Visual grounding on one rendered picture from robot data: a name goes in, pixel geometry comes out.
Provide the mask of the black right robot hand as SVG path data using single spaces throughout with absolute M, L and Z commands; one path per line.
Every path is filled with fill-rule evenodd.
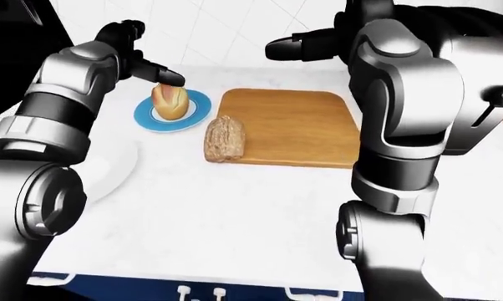
M 294 33 L 265 47 L 274 61 L 313 62 L 339 57 L 345 64 L 360 29 L 375 19 L 394 15 L 394 0 L 346 0 L 345 9 L 334 17 L 332 28 Z

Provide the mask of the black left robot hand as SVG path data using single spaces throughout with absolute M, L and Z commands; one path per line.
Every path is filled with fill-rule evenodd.
M 184 87 L 185 77 L 167 67 L 144 59 L 139 49 L 134 49 L 135 41 L 145 33 L 145 24 L 138 20 L 106 24 L 99 30 L 95 41 L 108 44 L 119 56 L 119 80 L 136 77 L 148 82 Z

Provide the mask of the blue white round plate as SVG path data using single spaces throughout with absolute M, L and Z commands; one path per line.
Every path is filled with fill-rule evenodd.
M 178 132 L 188 130 L 205 120 L 211 112 L 211 100 L 205 94 L 186 90 L 189 97 L 189 108 L 178 120 L 165 120 L 158 115 L 151 97 L 147 97 L 135 108 L 134 120 L 140 127 L 152 132 Z

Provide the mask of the navy blue cabinet front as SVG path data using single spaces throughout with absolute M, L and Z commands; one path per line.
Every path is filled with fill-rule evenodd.
M 28 285 L 27 301 L 365 301 L 337 290 L 61 273 L 33 273 Z

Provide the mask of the dark brown seeded bread loaf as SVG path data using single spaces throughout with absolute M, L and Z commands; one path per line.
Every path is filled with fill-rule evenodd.
M 208 162 L 240 160 L 244 156 L 246 132 L 244 125 L 227 115 L 209 123 L 204 138 L 204 157 Z

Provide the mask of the golden bread roll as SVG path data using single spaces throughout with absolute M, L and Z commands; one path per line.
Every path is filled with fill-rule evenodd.
M 157 84 L 151 91 L 151 99 L 157 114 L 165 120 L 178 120 L 189 109 L 189 97 L 185 88 Z

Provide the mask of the wooden cutting board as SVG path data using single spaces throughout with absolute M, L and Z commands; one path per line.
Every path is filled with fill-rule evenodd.
M 207 130 L 209 162 L 351 169 L 358 159 L 359 130 L 348 107 L 332 92 L 283 89 L 230 89 L 216 119 L 234 120 L 240 147 L 223 151 L 225 138 Z

